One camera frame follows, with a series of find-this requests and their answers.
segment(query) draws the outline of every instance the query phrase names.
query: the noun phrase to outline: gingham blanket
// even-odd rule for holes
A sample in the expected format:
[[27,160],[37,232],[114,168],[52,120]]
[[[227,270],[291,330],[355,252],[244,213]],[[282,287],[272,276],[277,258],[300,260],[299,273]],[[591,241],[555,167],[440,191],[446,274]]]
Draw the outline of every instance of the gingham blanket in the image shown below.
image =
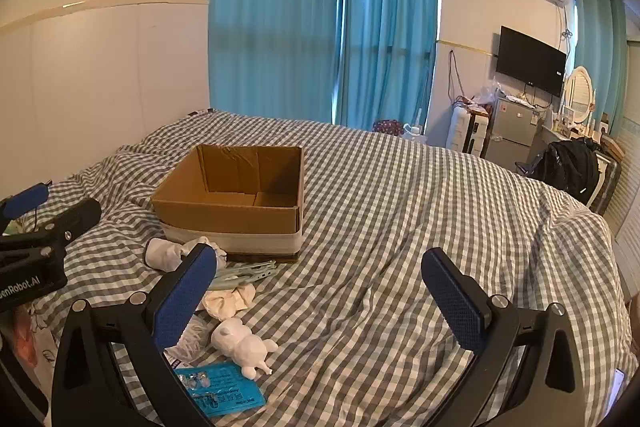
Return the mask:
[[[564,303],[587,425],[604,412],[615,367],[635,371],[609,229],[569,195],[399,137],[217,111],[162,127],[54,185],[40,219],[85,196],[103,212],[68,248],[66,287],[37,303],[55,335],[75,299],[119,303],[153,287],[159,273],[143,256],[162,229],[149,198],[200,143],[305,150],[300,262],[259,283],[254,307],[238,315],[280,346],[268,358],[273,374],[258,380],[268,404],[217,425],[421,425],[470,360],[420,278],[421,254],[433,246],[489,295],[534,309]],[[140,410],[157,418],[126,354],[118,356]],[[210,348],[196,365],[221,359]],[[485,416],[497,412],[504,382]]]

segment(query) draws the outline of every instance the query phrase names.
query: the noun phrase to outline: white mirror frame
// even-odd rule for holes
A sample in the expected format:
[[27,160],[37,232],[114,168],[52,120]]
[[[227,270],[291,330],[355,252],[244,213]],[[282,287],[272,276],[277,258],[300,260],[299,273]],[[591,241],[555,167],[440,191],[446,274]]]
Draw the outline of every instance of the white mirror frame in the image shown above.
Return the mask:
[[570,95],[569,89],[574,85],[575,77],[577,76],[578,73],[580,73],[587,80],[587,83],[589,84],[589,103],[587,104],[587,111],[584,113],[584,116],[582,114],[576,115],[576,112],[572,109],[572,112],[574,114],[574,124],[583,123],[585,122],[585,120],[587,120],[587,118],[589,118],[589,113],[591,112],[589,111],[589,108],[591,107],[591,104],[595,102],[594,93],[593,93],[593,83],[591,82],[591,77],[589,76],[589,72],[582,66],[578,66],[577,68],[575,68],[575,70],[572,71],[571,75],[564,83],[564,91],[562,92],[562,105],[565,105],[566,107],[571,108],[573,99],[571,100],[568,99]]

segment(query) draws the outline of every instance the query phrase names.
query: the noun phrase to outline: mirror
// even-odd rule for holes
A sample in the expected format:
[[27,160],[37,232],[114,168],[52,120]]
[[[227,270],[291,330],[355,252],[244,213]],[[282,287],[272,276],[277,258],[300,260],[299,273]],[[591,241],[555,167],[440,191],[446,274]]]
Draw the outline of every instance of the mirror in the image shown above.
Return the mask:
[[575,68],[564,85],[564,105],[571,108],[574,123],[582,123],[587,119],[594,102],[593,84],[589,73],[581,66]]

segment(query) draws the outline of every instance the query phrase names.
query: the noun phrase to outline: blue gripper pad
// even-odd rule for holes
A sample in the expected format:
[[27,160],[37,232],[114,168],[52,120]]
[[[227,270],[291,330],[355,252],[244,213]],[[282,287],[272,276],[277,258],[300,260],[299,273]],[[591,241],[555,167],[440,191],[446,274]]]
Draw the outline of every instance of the blue gripper pad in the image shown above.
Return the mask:
[[175,346],[216,275],[216,251],[196,245],[175,272],[149,292],[145,321],[158,349]]
[[2,213],[6,219],[18,219],[48,199],[49,187],[44,183],[39,183],[9,198]]
[[422,280],[460,346],[474,353],[482,351],[491,321],[487,294],[475,280],[462,275],[440,248],[423,254],[421,270]]

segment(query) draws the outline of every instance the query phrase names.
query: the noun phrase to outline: television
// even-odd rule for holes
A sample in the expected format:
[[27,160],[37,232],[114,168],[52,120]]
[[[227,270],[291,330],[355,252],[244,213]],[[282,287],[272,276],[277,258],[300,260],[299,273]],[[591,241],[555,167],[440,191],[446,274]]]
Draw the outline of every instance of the television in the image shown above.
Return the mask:
[[562,51],[524,33],[502,27],[495,67],[498,73],[561,96],[565,65],[566,54]]

